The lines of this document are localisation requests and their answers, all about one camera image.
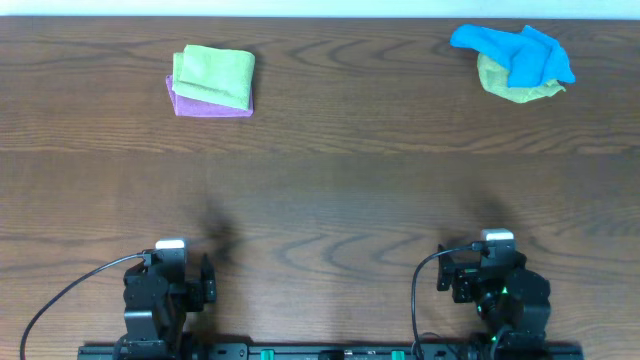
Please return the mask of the blue microfiber cloth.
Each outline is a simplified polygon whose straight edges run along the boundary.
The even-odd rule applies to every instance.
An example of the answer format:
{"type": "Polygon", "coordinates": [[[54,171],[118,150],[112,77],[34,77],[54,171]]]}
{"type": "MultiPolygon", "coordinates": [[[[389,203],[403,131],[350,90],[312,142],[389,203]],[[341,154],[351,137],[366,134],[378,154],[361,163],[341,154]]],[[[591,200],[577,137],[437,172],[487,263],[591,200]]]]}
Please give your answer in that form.
{"type": "Polygon", "coordinates": [[[453,32],[450,44],[475,50],[507,69],[509,87],[538,87],[550,80],[576,82],[560,42],[529,25],[512,33],[466,24],[453,32]]]}

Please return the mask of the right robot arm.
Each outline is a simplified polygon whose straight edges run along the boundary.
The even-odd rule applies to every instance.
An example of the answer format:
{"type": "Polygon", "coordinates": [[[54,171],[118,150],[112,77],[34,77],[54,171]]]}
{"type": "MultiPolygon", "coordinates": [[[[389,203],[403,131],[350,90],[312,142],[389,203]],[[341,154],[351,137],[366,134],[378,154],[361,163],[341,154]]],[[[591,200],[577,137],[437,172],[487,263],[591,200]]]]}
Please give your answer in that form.
{"type": "Polygon", "coordinates": [[[439,291],[456,303],[472,303],[488,332],[477,334],[463,359],[542,359],[551,314],[550,282],[526,268],[513,240],[478,241],[459,248],[440,245],[439,291]]]}

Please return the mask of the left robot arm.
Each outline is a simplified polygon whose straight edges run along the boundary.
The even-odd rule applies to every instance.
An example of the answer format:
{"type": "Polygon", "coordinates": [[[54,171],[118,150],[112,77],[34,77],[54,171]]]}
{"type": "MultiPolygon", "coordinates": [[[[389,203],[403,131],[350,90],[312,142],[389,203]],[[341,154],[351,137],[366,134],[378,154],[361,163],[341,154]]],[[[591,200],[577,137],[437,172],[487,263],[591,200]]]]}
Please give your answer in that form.
{"type": "Polygon", "coordinates": [[[126,334],[116,341],[113,359],[187,359],[193,353],[183,332],[186,315],[217,300],[215,269],[207,255],[200,277],[186,278],[184,250],[146,250],[142,262],[124,275],[126,334]]]}

